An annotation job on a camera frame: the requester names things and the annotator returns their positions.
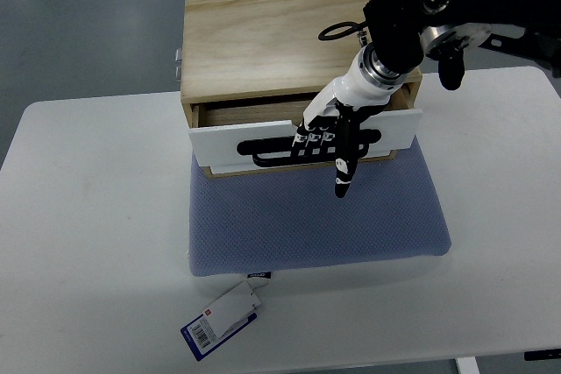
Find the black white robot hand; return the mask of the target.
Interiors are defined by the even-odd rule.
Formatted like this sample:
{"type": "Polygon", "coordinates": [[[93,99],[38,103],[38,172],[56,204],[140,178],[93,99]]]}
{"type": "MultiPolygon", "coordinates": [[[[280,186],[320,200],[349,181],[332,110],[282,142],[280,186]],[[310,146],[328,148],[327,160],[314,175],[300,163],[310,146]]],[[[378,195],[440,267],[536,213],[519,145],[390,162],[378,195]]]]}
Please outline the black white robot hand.
{"type": "Polygon", "coordinates": [[[326,85],[303,111],[291,154],[334,141],[336,197],[346,195],[356,172],[360,125],[386,108],[406,77],[385,67],[370,43],[359,50],[347,73],[326,85]]]}

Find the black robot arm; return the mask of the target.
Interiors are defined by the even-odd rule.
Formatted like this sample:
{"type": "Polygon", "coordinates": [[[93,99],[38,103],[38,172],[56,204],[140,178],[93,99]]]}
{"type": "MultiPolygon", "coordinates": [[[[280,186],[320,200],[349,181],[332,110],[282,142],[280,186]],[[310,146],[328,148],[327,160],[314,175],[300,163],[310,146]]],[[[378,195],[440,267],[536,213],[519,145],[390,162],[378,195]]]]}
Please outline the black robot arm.
{"type": "Polygon", "coordinates": [[[320,32],[321,41],[340,39],[368,29],[373,50],[383,67],[405,74],[424,57],[438,63],[443,86],[457,89],[464,76],[464,48],[459,42],[445,47],[422,45],[430,28],[461,25],[513,25],[524,30],[517,38],[490,34],[482,47],[533,60],[560,75],[560,0],[370,0],[364,22],[342,22],[320,32]]]}

